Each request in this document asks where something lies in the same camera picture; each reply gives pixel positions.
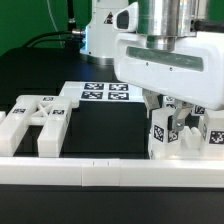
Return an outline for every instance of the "green background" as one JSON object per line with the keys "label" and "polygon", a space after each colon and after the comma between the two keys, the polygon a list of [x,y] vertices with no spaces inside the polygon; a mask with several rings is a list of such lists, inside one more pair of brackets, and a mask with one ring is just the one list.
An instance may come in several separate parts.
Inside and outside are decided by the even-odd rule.
{"label": "green background", "polygon": [[[67,29],[66,0],[50,0],[59,30]],[[211,0],[209,18],[224,21],[224,1]],[[91,0],[74,0],[75,18],[84,27],[91,18]],[[54,31],[46,0],[0,0],[0,55],[30,38]],[[60,47],[58,43],[41,46]]]}

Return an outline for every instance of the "black surface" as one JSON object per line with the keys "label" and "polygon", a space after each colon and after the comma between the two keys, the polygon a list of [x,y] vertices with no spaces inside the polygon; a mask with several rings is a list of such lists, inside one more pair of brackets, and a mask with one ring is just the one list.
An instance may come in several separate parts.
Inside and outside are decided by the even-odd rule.
{"label": "black surface", "polygon": [[116,81],[113,66],[79,60],[63,49],[18,48],[0,57],[0,110],[9,111],[19,95],[58,95],[65,81]]}
{"label": "black surface", "polygon": [[[17,96],[21,94],[57,95],[65,80],[116,81],[112,66],[88,64],[81,62],[76,53],[50,49],[11,50],[0,58],[0,74],[0,110],[9,110]],[[110,107],[110,104],[106,105],[105,111],[110,111]],[[120,120],[124,122],[128,132],[131,132],[130,127],[140,119],[138,117],[135,121],[135,116],[143,113],[139,104],[133,104],[133,108],[136,114],[132,114],[129,108],[130,113],[125,114],[127,120]],[[104,123],[101,117],[92,120],[94,110],[101,111],[103,114],[102,105],[90,106],[89,103],[81,103],[80,112],[83,111],[83,115],[77,115],[79,112],[76,111],[71,124],[76,126],[79,122],[76,116],[79,116],[82,122],[86,122],[85,128],[91,124],[92,130],[96,121],[99,121],[101,128],[111,124],[108,113],[104,117],[108,123]],[[120,116],[120,119],[124,118],[117,109],[115,111],[116,116]],[[86,132],[85,128],[73,130],[74,134],[80,139],[88,135],[94,140],[91,136],[92,132]],[[146,145],[143,133],[147,132],[147,125],[138,128],[139,126],[136,127],[136,132],[140,131],[141,134],[137,136],[141,135],[141,144],[144,141]],[[28,142],[23,142],[22,148],[17,151],[18,156],[24,153],[35,155],[35,145],[31,152],[24,150],[24,145],[27,145],[28,149],[39,132],[38,128],[31,128],[27,132]],[[223,207],[223,189],[0,185],[0,223],[2,224],[223,224]]]}
{"label": "black surface", "polygon": [[0,186],[0,223],[223,224],[216,189]]}
{"label": "black surface", "polygon": [[61,157],[147,158],[142,103],[81,102],[74,110]]}

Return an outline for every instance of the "white block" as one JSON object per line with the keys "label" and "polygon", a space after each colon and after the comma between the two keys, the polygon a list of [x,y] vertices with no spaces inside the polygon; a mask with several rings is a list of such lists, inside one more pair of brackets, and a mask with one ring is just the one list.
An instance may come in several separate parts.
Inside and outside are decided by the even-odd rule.
{"label": "white block", "polygon": [[83,186],[119,186],[119,160],[94,160],[82,168]]}

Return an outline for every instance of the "white plastic block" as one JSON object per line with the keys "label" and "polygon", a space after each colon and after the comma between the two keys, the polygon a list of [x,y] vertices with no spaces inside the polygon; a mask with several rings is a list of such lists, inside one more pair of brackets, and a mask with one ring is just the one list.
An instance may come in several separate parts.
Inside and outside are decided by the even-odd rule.
{"label": "white plastic block", "polygon": [[71,159],[0,158],[0,184],[82,185],[82,163]]}
{"label": "white plastic block", "polygon": [[224,186],[221,161],[121,160],[122,187],[217,187]]}
{"label": "white plastic block", "polygon": [[119,186],[119,160],[94,160],[82,167],[83,186]]}
{"label": "white plastic block", "polygon": [[180,150],[181,139],[178,132],[168,130],[168,117],[173,108],[161,108],[152,113],[151,144],[154,159],[168,159]]}
{"label": "white plastic block", "polygon": [[39,157],[59,157],[71,112],[69,99],[54,104],[37,140]]}
{"label": "white plastic block", "polygon": [[13,156],[28,129],[25,119],[35,111],[35,99],[21,100],[13,107],[0,125],[0,156]]}
{"label": "white plastic block", "polygon": [[0,156],[12,157],[30,125],[44,126],[38,138],[40,157],[58,157],[76,100],[56,96],[20,96],[0,124]]}
{"label": "white plastic block", "polygon": [[203,123],[202,157],[224,159],[224,111],[206,110]]}
{"label": "white plastic block", "polygon": [[189,149],[200,148],[202,135],[197,128],[190,129],[188,126],[184,127],[184,137]]}
{"label": "white plastic block", "polygon": [[6,118],[6,114],[3,111],[0,111],[0,125],[1,123],[4,121],[4,119]]}

